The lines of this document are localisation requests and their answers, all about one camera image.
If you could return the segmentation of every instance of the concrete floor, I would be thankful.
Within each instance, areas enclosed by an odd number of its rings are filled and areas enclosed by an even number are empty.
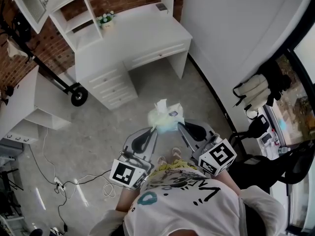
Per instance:
[[[111,169],[127,136],[147,127],[147,114],[160,99],[167,98],[168,105],[180,102],[185,118],[207,121],[223,138],[228,138],[231,134],[218,104],[190,61],[186,63],[181,80],[166,59],[137,68],[130,72],[130,76],[139,95],[137,99],[111,112],[89,96],[82,107],[73,107],[72,125],[58,131],[49,130],[44,151],[56,166],[56,176],[62,182],[74,181],[87,174],[99,175]],[[40,139],[31,147],[43,173],[53,181],[54,168],[42,154],[46,131],[46,128],[40,127]],[[172,132],[159,136],[153,162],[160,155],[168,157],[172,147],[181,148],[184,159],[190,158],[190,151],[180,135]],[[56,194],[54,186],[40,174],[28,146],[13,167],[19,168],[19,176],[15,176],[15,180],[18,181],[17,178],[20,177],[24,191],[15,191],[15,194],[29,229],[33,230],[34,226],[57,227],[63,232],[57,206],[63,204],[65,198]],[[116,196],[105,197],[102,192],[105,183],[106,180],[100,177],[81,185],[86,202],[83,202],[76,190],[65,206],[60,207],[61,215],[68,225],[67,235],[87,235],[106,210],[115,208],[121,189],[114,187]],[[39,202],[36,188],[46,210]],[[68,197],[73,190],[72,184],[66,185]]]

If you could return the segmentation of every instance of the foot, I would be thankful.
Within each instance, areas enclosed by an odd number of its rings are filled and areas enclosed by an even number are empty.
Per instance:
[[[179,148],[177,148],[177,147],[174,147],[174,148],[172,148],[172,154],[173,154],[173,156],[175,156],[175,157],[178,157],[178,158],[182,158],[182,152],[181,152],[181,150],[179,149]]]
[[[165,157],[164,157],[164,156],[160,156],[160,157],[157,159],[157,164],[158,164],[158,165],[167,164]]]

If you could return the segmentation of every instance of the tissue box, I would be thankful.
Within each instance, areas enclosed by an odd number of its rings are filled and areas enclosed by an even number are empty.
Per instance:
[[[185,124],[184,110],[180,103],[167,107],[166,99],[163,99],[155,104],[155,107],[148,113],[148,123],[152,130],[156,128],[159,134],[177,130],[179,122]]]

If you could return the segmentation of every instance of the white door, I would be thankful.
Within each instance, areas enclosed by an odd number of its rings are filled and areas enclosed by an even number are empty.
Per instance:
[[[50,13],[45,7],[47,2],[41,0],[14,1],[35,32],[39,33]]]

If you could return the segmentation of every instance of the floor outlet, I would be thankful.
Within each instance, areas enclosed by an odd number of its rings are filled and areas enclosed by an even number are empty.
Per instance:
[[[58,190],[59,190],[59,191],[65,191],[65,186],[62,188],[63,183],[59,180],[58,177],[55,177],[54,182],[59,184],[59,185],[58,185]]]

